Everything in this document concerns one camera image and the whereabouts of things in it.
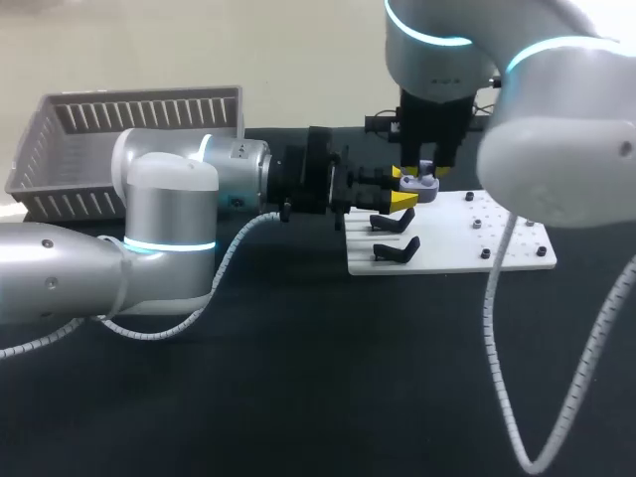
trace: black tablecloth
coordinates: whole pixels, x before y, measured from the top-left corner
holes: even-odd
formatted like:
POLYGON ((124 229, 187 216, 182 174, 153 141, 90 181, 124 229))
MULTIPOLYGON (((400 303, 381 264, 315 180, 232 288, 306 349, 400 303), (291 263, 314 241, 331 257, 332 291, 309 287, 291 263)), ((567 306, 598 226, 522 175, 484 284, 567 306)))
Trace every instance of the black tablecloth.
MULTIPOLYGON (((305 133, 249 136, 279 153, 305 133)), ((395 146, 360 129, 336 137, 360 163, 397 157, 395 146)), ((466 140, 444 189, 478 188, 478 140, 466 140)), ((245 221, 221 222, 218 261, 245 221)), ((122 234, 121 224, 80 229, 122 234)), ((604 294, 636 252, 634 226, 551 231, 551 238, 557 268, 506 274, 497 301, 503 371, 533 456, 604 294)), ((0 363, 0 473, 522 475, 482 343, 485 280, 352 277, 331 218, 263 226, 239 249, 201 320, 178 339, 134 342, 90 323, 0 363)), ((547 475, 636 472, 634 309, 630 300, 547 475)), ((0 346, 52 328, 2 328, 0 346)))

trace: gray plastic basket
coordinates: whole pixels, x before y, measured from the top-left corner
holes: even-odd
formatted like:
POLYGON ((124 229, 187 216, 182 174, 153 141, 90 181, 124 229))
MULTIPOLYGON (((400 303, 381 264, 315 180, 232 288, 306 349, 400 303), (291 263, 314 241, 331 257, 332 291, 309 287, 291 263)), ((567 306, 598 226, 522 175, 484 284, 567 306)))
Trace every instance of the gray plastic basket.
POLYGON ((46 95, 20 140, 5 191, 37 222, 124 217, 110 157, 119 133, 131 127, 243 137, 241 88, 46 95))

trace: black clip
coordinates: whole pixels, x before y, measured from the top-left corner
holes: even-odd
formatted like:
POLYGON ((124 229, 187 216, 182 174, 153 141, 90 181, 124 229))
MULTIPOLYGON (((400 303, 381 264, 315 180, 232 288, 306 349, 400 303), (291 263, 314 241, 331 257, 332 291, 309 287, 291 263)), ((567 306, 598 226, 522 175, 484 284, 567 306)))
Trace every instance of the black clip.
POLYGON ((415 209, 413 207, 406 209, 399 221, 395 221, 384 216, 371 216, 369 218, 369 222, 371 222, 371 232, 375 229, 380 229, 381 231, 401 234, 408 228, 414 218, 415 209))
POLYGON ((409 263, 415 253, 419 250, 419 237, 413 237, 404 250, 392 246, 376 243, 374 245, 374 255, 376 261, 380 258, 395 261, 397 263, 409 263))

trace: bolt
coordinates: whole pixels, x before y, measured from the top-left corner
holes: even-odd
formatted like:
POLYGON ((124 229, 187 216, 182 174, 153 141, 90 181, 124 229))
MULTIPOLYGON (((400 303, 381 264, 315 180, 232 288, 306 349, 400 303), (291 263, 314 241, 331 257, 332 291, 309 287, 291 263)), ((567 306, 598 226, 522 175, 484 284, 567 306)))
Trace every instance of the bolt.
POLYGON ((47 281, 45 281, 45 285, 50 290, 55 290, 56 287, 58 286, 58 280, 54 276, 51 276, 47 278, 47 281))

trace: white plastic plate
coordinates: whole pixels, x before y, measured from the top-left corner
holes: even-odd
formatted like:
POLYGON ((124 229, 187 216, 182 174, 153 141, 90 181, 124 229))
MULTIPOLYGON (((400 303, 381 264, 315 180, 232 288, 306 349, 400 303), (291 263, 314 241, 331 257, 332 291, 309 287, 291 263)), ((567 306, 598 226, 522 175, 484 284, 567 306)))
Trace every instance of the white plastic plate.
MULTIPOLYGON (((351 214, 345 216, 349 273, 401 275, 490 271, 508 211, 485 191, 474 191, 474 194, 473 201, 467 202, 466 192, 441 192, 431 204, 417 205, 415 218, 403 234, 371 232, 369 217, 373 213, 352 209, 351 214), (482 222, 481 229, 473 228, 475 220, 482 222), (419 236, 421 247, 409 263, 375 260, 375 243, 404 248, 415 236, 419 236), (481 258, 484 248, 491 250, 489 259, 481 258)), ((402 214, 398 212, 390 217, 398 220, 402 214)), ((546 228, 519 219, 503 269, 541 270, 555 265, 557 256, 546 228), (548 249, 546 256, 537 255, 540 246, 548 249)))

